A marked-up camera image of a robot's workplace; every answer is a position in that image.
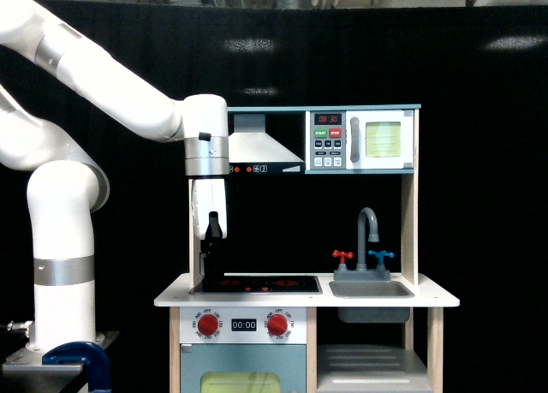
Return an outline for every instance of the oven window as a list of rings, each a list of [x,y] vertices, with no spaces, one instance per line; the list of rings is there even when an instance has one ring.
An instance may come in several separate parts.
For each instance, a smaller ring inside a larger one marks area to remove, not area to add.
[[[400,122],[366,123],[366,156],[396,158],[402,155],[402,124]]]
[[[281,393],[280,379],[274,373],[207,372],[201,379],[200,393]]]

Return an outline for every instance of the oven timer display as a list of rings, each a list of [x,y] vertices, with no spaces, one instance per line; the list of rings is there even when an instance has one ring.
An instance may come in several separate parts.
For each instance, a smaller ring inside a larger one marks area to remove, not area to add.
[[[257,319],[232,319],[232,331],[257,331]]]
[[[342,113],[316,113],[314,116],[314,125],[342,125]]]

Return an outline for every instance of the toy microwave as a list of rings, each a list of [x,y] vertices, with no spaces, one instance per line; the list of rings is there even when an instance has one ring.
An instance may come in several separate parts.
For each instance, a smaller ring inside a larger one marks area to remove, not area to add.
[[[306,170],[411,170],[414,113],[412,109],[307,111]]]

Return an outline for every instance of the blue faucet handle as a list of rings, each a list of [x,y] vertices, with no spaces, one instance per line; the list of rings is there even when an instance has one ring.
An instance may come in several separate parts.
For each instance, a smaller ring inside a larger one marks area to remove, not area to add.
[[[380,252],[374,252],[373,250],[370,250],[367,252],[369,256],[375,256],[378,259],[378,263],[380,265],[384,265],[384,258],[393,258],[394,253],[393,252],[386,252],[385,250],[381,250]]]

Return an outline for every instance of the faucet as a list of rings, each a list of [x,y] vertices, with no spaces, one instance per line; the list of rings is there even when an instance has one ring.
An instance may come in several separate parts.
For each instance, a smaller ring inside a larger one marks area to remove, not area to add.
[[[393,253],[387,253],[386,251],[381,252],[370,252],[371,255],[377,256],[379,264],[377,269],[367,269],[366,266],[366,227],[367,221],[369,221],[369,236],[367,239],[369,241],[378,241],[378,223],[377,216],[375,212],[369,208],[364,207],[360,211],[358,216],[358,263],[354,271],[348,270],[346,267],[345,259],[352,259],[354,254],[352,252],[345,253],[339,252],[336,250],[333,252],[333,257],[341,258],[341,263],[337,270],[335,270],[334,278],[335,280],[342,281],[358,281],[358,280],[390,280],[390,272],[384,268],[383,258],[389,257],[393,258]]]
[[[369,221],[369,241],[378,241],[378,223],[375,212],[364,207],[358,215],[358,264],[357,271],[366,271],[366,221]]]

